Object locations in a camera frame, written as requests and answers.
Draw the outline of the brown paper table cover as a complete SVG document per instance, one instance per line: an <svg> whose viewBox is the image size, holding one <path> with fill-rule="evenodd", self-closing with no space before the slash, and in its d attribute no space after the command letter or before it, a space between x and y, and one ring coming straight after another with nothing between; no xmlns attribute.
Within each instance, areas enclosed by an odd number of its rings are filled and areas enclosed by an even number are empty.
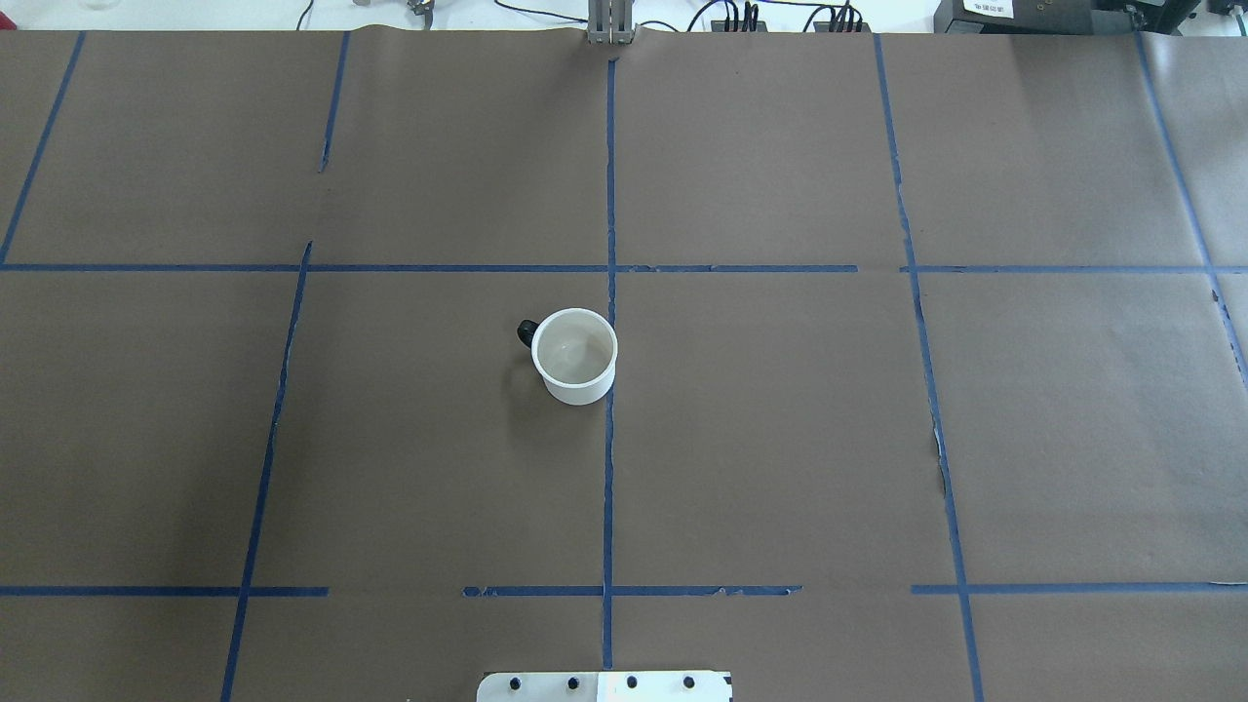
<svg viewBox="0 0 1248 702"><path fill-rule="evenodd" d="M645 668L1246 698L1244 39L2 34L5 701Z"/></svg>

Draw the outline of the grey metal clamp post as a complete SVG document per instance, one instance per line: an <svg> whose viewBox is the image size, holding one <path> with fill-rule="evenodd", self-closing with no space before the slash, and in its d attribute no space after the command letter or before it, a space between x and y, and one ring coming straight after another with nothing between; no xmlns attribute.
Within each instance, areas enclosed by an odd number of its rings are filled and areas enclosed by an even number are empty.
<svg viewBox="0 0 1248 702"><path fill-rule="evenodd" d="M587 40L590 45L628 45L636 39L631 0L587 2Z"/></svg>

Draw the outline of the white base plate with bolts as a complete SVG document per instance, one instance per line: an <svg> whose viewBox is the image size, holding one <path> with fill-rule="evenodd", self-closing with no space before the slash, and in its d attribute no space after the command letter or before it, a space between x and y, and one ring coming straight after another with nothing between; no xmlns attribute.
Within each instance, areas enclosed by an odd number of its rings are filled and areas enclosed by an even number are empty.
<svg viewBox="0 0 1248 702"><path fill-rule="evenodd" d="M477 701L733 701L729 672L710 670L498 672Z"/></svg>

